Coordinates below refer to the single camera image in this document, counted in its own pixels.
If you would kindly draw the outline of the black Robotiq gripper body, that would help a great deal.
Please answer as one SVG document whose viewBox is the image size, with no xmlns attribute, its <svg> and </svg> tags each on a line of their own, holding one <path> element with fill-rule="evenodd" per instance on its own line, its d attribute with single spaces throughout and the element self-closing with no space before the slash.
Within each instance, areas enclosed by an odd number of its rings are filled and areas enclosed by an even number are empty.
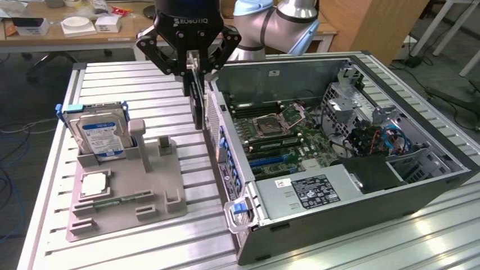
<svg viewBox="0 0 480 270">
<path fill-rule="evenodd" d="M 154 31 L 178 52 L 209 47 L 224 21 L 218 1 L 154 1 Z"/>
</svg>

